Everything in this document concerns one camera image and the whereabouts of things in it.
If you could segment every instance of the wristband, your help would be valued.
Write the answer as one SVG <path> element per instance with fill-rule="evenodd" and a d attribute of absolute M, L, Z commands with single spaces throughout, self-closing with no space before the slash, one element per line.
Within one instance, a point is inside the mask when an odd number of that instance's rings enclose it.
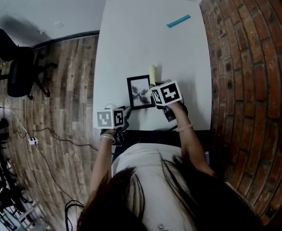
<path fill-rule="evenodd" d="M 104 133 L 104 134 L 102 134 L 102 135 L 100 136 L 100 140 L 101 140 L 102 138 L 110 138 L 110 139 L 113 140 L 113 143 L 112 143 L 112 144 L 115 143 L 115 139 L 114 139 L 113 135 L 111 135 L 111 134 Z"/>
<path fill-rule="evenodd" d="M 182 128 L 176 128 L 175 131 L 176 132 L 180 132 L 180 131 L 185 130 L 186 128 L 191 128 L 191 127 L 192 127 L 192 124 L 190 123 L 189 125 L 186 125 L 186 126 L 184 126 Z"/>

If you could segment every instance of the power strip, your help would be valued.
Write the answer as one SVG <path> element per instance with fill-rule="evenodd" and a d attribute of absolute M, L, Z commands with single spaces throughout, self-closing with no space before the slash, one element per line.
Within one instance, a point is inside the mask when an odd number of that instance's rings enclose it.
<path fill-rule="evenodd" d="M 30 145 L 38 144 L 38 139 L 37 138 L 31 138 L 31 139 L 28 139 L 28 140 L 29 140 L 29 144 Z"/>

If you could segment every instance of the black chair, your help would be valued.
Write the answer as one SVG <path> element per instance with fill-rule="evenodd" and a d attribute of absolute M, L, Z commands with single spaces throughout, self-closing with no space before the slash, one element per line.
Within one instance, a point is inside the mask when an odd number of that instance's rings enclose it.
<path fill-rule="evenodd" d="M 34 53 L 30 47 L 18 47 L 11 38 L 0 29 L 0 58 L 6 62 L 13 60 L 8 75 L 1 75 L 1 79 L 8 79 L 7 94 L 11 97 L 23 97 L 30 95 L 33 83 L 36 82 L 38 87 L 44 92 L 46 97 L 50 97 L 50 92 L 45 91 L 43 85 L 38 79 L 38 75 L 49 67 L 57 67 L 57 64 L 50 63 L 46 66 L 39 66 L 39 59 L 44 56 L 39 54 L 34 61 Z"/>

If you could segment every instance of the woman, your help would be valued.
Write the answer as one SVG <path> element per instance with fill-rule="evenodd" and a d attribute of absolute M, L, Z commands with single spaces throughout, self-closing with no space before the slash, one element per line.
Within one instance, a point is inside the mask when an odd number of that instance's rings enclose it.
<path fill-rule="evenodd" d="M 137 143 L 111 165 L 116 131 L 101 136 L 79 231 L 261 229 L 249 206 L 207 164 L 182 106 L 169 108 L 177 120 L 181 148 Z"/>

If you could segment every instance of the hand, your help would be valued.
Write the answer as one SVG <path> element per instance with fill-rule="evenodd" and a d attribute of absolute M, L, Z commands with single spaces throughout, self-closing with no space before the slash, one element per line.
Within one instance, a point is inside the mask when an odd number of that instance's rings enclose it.
<path fill-rule="evenodd" d="M 106 129 L 104 133 L 110 134 L 112 136 L 115 136 L 117 133 L 116 129 Z"/>
<path fill-rule="evenodd" d="M 169 107 L 173 112 L 174 112 L 174 111 L 178 111 L 178 110 L 183 110 L 183 107 L 182 107 L 178 102 L 169 104 L 168 107 Z"/>

